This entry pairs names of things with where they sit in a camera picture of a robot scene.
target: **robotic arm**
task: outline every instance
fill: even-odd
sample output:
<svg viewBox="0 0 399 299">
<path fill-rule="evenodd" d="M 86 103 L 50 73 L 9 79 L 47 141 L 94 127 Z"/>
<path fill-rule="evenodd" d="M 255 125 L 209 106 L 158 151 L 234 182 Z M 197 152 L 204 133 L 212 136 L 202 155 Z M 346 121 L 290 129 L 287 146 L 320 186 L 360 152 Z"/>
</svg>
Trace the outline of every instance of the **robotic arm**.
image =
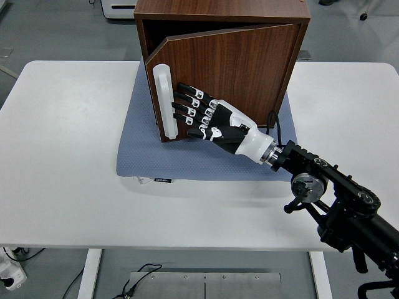
<svg viewBox="0 0 399 299">
<path fill-rule="evenodd" d="M 182 92 L 174 92 L 175 98 L 189 106 L 173 103 L 176 110 L 186 114 L 175 113 L 174 117 L 193 127 L 188 130 L 189 136 L 210 140 L 256 163 L 267 163 L 274 171 L 283 168 L 290 172 L 295 199 L 284 210 L 292 213 L 306 209 L 318 224 L 322 242 L 340 252 L 352 248 L 358 272 L 367 272 L 365 255 L 385 271 L 390 280 L 362 285 L 358 289 L 359 299 L 367 299 L 366 291 L 377 288 L 394 288 L 391 294 L 399 299 L 399 231 L 377 214 L 381 203 L 373 192 L 342 174 L 337 165 L 331 166 L 294 142 L 277 144 L 261 133 L 248 116 L 225 101 L 182 83 L 178 88 Z M 334 185 L 336 197 L 331 207 L 320 200 L 328 181 Z M 315 206 L 325 214 L 320 214 Z"/>
</svg>

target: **power cord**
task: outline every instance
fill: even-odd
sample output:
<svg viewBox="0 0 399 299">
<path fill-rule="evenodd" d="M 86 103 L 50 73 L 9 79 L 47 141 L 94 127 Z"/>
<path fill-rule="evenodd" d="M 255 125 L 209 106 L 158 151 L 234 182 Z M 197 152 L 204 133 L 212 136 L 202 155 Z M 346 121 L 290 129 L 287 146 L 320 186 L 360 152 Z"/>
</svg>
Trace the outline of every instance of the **power cord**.
<svg viewBox="0 0 399 299">
<path fill-rule="evenodd" d="M 145 267 L 147 266 L 152 266 L 152 267 L 156 267 L 155 269 L 149 271 L 148 273 L 146 273 L 142 278 L 140 278 L 130 289 L 128 292 L 125 293 L 125 289 L 126 286 L 128 285 L 128 283 L 130 282 L 130 279 L 125 283 L 125 285 L 122 288 L 122 294 L 119 294 L 115 297 L 113 297 L 112 299 L 116 299 L 116 298 L 125 298 L 125 299 L 129 299 L 131 297 L 133 297 L 133 294 L 135 292 L 135 289 L 137 287 L 137 285 L 149 274 L 154 273 L 155 271 L 158 271 L 159 269 L 162 268 L 161 264 L 158 263 L 146 263 L 144 266 L 142 266 L 140 269 L 138 269 L 137 272 L 140 272 L 141 270 L 143 270 Z"/>
<path fill-rule="evenodd" d="M 83 274 L 83 271 L 85 270 L 85 267 L 83 267 L 83 269 L 79 272 L 79 274 L 75 277 L 75 279 L 70 283 L 70 285 L 68 286 L 67 290 L 64 293 L 64 296 L 62 296 L 62 299 L 65 299 L 69 289 L 72 287 L 72 285 L 76 282 L 76 280 L 79 278 L 79 276 L 81 276 Z"/>
<path fill-rule="evenodd" d="M 41 252 L 42 252 L 44 249 L 46 249 L 46 248 L 43 248 L 43 249 L 41 249 L 40 251 L 36 252 L 36 253 L 35 253 L 34 255 L 32 255 L 31 257 L 28 257 L 28 258 L 22 259 L 22 260 L 16 260 L 16 259 L 14 259 L 13 257 L 11 257 L 11 256 L 8 254 L 8 252 L 7 252 L 7 250 L 6 250 L 5 247 L 3 247 L 2 249 L 3 249 L 3 251 L 6 253 L 6 255 L 8 256 L 8 258 L 9 258 L 10 260 L 13 260 L 13 261 L 15 261 L 15 262 L 25 262 L 26 260 L 33 259 L 36 255 L 38 255 L 39 253 L 41 253 Z"/>
<path fill-rule="evenodd" d="M 279 148 L 283 148 L 283 147 L 285 147 L 285 145 L 282 145 L 282 143 L 281 143 L 281 128 L 280 128 L 279 115 L 274 110 L 270 111 L 269 115 L 267 116 L 266 134 L 268 135 L 269 132 L 270 132 L 270 127 L 271 127 L 271 123 L 272 123 L 273 117 L 276 118 L 277 140 L 278 140 L 278 143 L 279 143 L 278 147 Z"/>
</svg>

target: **table leg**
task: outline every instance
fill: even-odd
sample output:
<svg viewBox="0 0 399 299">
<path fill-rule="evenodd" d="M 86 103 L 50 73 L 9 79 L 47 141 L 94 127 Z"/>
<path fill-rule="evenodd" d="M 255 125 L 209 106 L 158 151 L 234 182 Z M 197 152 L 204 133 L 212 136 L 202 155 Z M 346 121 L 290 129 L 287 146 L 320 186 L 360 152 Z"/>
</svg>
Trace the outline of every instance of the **table leg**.
<svg viewBox="0 0 399 299">
<path fill-rule="evenodd" d="M 325 267 L 323 252 L 310 251 L 314 285 L 318 299 L 332 299 L 329 276 Z"/>
<path fill-rule="evenodd" d="M 78 299 L 92 299 L 94 294 L 95 282 L 99 272 L 102 249 L 89 249 L 80 283 Z"/>
</svg>

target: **cabinet door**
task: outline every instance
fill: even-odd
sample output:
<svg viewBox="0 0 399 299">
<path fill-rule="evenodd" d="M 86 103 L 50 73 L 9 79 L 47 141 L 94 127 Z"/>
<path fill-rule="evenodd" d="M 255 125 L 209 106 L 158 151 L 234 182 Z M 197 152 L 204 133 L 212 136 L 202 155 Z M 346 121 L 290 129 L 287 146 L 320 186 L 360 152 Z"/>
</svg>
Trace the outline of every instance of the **cabinet door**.
<svg viewBox="0 0 399 299">
<path fill-rule="evenodd" d="M 281 105 L 299 29 L 298 24 L 263 24 L 165 38 L 145 61 L 162 142 L 169 139 L 163 132 L 154 66 L 170 66 L 174 89 L 179 82 L 197 87 L 264 126 L 267 114 Z M 177 140 L 187 137 L 187 129 L 178 125 Z"/>
</svg>

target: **black cable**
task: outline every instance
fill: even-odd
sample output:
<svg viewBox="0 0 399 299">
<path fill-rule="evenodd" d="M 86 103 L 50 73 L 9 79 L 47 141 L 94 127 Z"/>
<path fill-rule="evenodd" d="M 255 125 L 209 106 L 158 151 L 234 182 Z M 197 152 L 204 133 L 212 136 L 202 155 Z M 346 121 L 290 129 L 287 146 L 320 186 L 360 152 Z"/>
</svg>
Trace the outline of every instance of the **black cable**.
<svg viewBox="0 0 399 299">
<path fill-rule="evenodd" d="M 75 277 L 75 279 L 70 283 L 70 285 L 68 286 L 67 290 L 64 293 L 64 296 L 62 296 L 62 299 L 65 299 L 69 289 L 72 287 L 72 285 L 75 283 L 75 281 L 79 278 L 79 276 L 81 276 L 83 274 L 83 271 L 85 270 L 85 267 L 83 267 L 83 269 L 79 272 L 79 274 Z"/>
<path fill-rule="evenodd" d="M 366 292 L 370 290 L 378 290 L 381 288 L 395 288 L 397 287 L 397 282 L 389 280 L 387 282 L 368 282 L 364 283 L 357 290 L 357 296 L 359 299 L 367 299 Z"/>
<path fill-rule="evenodd" d="M 269 132 L 270 132 L 270 126 L 271 126 L 271 123 L 272 123 L 273 116 L 276 118 L 277 140 L 278 140 L 278 143 L 279 143 L 278 147 L 283 148 L 285 146 L 282 145 L 282 142 L 281 142 L 281 127 L 280 127 L 279 115 L 274 110 L 270 111 L 269 115 L 267 116 L 266 134 L 268 135 Z"/>
<path fill-rule="evenodd" d="M 128 285 L 128 283 L 130 282 L 130 279 L 125 283 L 125 285 L 122 288 L 122 294 L 116 295 L 115 297 L 113 297 L 112 299 L 116 299 L 116 298 L 125 298 L 125 296 L 129 296 L 132 297 L 133 293 L 137 287 L 137 285 L 149 274 L 158 271 L 159 269 L 162 268 L 162 265 L 160 263 L 146 263 L 144 266 L 142 266 L 140 269 L 137 270 L 137 272 L 140 272 L 141 270 L 143 270 L 145 267 L 147 266 L 153 266 L 156 267 L 155 269 L 149 271 L 148 273 L 146 273 L 142 278 L 140 278 L 130 289 L 128 292 L 125 293 L 126 290 L 126 286 Z"/>
<path fill-rule="evenodd" d="M 41 249 L 40 251 L 36 252 L 36 253 L 35 253 L 34 255 L 32 255 L 31 257 L 28 257 L 27 259 L 22 259 L 22 260 L 16 260 L 16 259 L 14 259 L 13 257 L 11 257 L 11 256 L 7 253 L 7 250 L 6 250 L 5 247 L 3 247 L 2 249 L 4 250 L 4 252 L 5 252 L 6 255 L 9 257 L 10 260 L 13 260 L 13 261 L 15 261 L 15 262 L 25 262 L 26 260 L 33 259 L 36 255 L 38 255 L 39 253 L 41 253 L 41 252 L 42 252 L 44 249 L 46 249 L 46 248 L 43 248 L 43 249 Z"/>
</svg>

